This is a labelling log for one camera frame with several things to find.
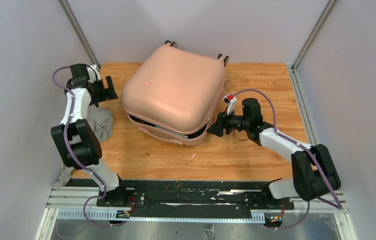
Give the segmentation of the pink suitcase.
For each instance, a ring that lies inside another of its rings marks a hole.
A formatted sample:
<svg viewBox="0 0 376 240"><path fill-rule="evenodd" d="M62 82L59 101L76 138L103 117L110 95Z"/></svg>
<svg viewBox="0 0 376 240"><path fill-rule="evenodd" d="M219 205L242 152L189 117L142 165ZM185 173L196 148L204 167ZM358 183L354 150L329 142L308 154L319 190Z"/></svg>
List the pink suitcase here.
<svg viewBox="0 0 376 240"><path fill-rule="evenodd" d="M200 144L224 92L229 59L223 54L195 54L165 41L122 89L128 119L139 131L161 141Z"/></svg>

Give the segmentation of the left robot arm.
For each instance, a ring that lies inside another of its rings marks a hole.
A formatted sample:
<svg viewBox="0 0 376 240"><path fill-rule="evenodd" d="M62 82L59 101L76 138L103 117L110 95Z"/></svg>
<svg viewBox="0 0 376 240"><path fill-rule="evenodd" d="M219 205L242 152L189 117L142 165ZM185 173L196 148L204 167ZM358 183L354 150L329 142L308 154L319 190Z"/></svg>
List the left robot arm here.
<svg viewBox="0 0 376 240"><path fill-rule="evenodd" d="M106 203L124 206L130 199L124 181L102 159L102 148L88 123L89 106L118 98L112 78L103 83L95 65L77 63L68 66L72 77L65 85L67 105L59 125L51 136L65 166L83 170L99 186L98 198Z"/></svg>

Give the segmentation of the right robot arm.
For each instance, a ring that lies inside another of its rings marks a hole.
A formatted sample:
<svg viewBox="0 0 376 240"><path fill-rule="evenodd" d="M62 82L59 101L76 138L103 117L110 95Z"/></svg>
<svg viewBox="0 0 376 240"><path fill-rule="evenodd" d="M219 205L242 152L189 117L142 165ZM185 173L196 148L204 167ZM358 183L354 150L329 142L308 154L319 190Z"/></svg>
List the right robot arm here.
<svg viewBox="0 0 376 240"><path fill-rule="evenodd" d="M275 208L284 198L311 201L326 194L333 196L333 206L341 207L335 193L340 189L341 181L325 145L300 142L265 122L255 98L242 101L241 115L234 113L236 98L233 95L225 95L223 101L227 108L218 114L208 133L222 137L234 130L245 132L250 141L274 151L291 164L292 178L272 180L261 189L259 198L266 208Z"/></svg>

